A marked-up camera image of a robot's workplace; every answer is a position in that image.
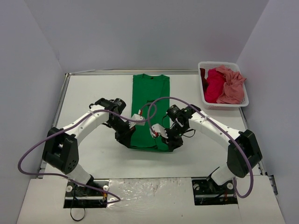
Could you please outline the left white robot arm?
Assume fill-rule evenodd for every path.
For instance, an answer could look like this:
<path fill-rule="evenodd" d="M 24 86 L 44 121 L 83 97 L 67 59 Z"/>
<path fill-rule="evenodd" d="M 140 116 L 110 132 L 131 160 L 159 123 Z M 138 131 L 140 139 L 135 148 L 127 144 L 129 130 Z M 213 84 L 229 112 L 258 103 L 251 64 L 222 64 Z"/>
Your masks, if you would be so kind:
<path fill-rule="evenodd" d="M 51 128 L 48 137 L 62 130 L 64 133 L 45 142 L 42 159 L 60 170 L 68 179 L 78 182 L 77 190 L 83 195 L 91 194 L 97 185 L 93 176 L 79 164 L 78 147 L 87 135 L 102 124 L 114 129 L 117 142 L 129 147 L 135 132 L 135 124 L 118 117 L 125 107 L 126 103 L 120 98 L 114 100 L 101 98 L 90 104 L 89 112 L 73 124 L 60 129 Z"/>

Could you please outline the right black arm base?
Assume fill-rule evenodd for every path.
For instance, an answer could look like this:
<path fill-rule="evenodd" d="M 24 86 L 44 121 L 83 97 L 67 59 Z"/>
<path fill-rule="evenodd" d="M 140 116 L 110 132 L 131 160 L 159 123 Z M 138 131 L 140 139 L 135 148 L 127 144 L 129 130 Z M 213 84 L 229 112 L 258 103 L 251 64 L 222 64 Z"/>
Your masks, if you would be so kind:
<path fill-rule="evenodd" d="M 206 178 L 192 178 L 192 190 L 195 206 L 238 204 L 233 180 L 211 189 Z"/>

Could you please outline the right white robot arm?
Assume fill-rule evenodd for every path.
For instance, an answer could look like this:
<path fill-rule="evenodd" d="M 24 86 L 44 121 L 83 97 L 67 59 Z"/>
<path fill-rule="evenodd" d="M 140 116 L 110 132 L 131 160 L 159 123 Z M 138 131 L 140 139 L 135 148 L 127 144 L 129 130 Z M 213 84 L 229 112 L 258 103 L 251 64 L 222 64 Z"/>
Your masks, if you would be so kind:
<path fill-rule="evenodd" d="M 248 129 L 242 132 L 228 127 L 207 116 L 194 105 L 183 109 L 173 105 L 166 114 L 173 121 L 173 125 L 171 128 L 160 128 L 158 133 L 171 151 L 182 146 L 182 135 L 190 129 L 206 135 L 226 149 L 226 163 L 207 178 L 207 187 L 211 192 L 217 193 L 227 181 L 235 177 L 244 178 L 249 173 L 243 154 L 251 168 L 263 158 L 254 133 Z"/>

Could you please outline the green t shirt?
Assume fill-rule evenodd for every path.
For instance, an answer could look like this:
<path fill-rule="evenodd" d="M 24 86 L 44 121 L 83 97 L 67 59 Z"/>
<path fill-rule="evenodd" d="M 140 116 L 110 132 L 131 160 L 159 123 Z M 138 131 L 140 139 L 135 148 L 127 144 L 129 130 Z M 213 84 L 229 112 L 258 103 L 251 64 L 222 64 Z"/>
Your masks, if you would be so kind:
<path fill-rule="evenodd" d="M 146 74 L 133 76 L 131 114 L 142 110 L 142 116 L 147 117 L 149 103 L 157 98 L 170 96 L 170 78 L 165 75 L 149 76 Z M 151 124 L 160 124 L 170 127 L 169 119 L 164 119 L 166 110 L 170 107 L 170 100 L 164 99 L 156 102 L 157 112 L 151 119 Z M 149 125 L 136 126 L 131 137 L 131 148 L 154 152 L 167 152 L 168 146 L 162 142 L 161 137 L 152 138 Z"/>

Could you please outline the red t shirt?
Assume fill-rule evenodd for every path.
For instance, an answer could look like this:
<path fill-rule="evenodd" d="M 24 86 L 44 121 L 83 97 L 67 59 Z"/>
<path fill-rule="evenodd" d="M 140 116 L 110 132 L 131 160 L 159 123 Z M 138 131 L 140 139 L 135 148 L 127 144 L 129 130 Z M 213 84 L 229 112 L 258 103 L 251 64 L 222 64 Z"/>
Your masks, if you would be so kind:
<path fill-rule="evenodd" d="M 215 104 L 223 92 L 223 86 L 226 79 L 221 72 L 216 70 L 216 68 L 208 70 L 207 78 L 205 78 L 205 72 L 205 69 L 201 69 L 204 99 L 208 103 Z"/>

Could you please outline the pink t shirt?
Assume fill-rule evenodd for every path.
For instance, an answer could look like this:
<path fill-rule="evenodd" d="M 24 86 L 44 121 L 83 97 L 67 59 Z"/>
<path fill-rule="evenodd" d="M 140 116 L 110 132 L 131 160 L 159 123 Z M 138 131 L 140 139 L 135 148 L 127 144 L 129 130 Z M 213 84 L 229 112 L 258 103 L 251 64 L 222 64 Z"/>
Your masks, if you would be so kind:
<path fill-rule="evenodd" d="M 224 65 L 216 68 L 217 72 L 220 72 L 224 78 L 222 94 L 217 98 L 218 104 L 240 104 L 244 99 L 243 84 L 246 80 L 239 71 L 233 71 Z"/>

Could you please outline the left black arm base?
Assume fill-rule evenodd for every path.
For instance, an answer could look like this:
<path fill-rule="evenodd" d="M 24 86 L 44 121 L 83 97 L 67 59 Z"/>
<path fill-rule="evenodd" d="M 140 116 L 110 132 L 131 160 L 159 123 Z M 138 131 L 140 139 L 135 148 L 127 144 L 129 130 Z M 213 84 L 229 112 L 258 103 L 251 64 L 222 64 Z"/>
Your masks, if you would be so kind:
<path fill-rule="evenodd" d="M 64 196 L 64 209 L 71 208 L 106 208 L 107 194 L 90 188 L 67 182 Z"/>

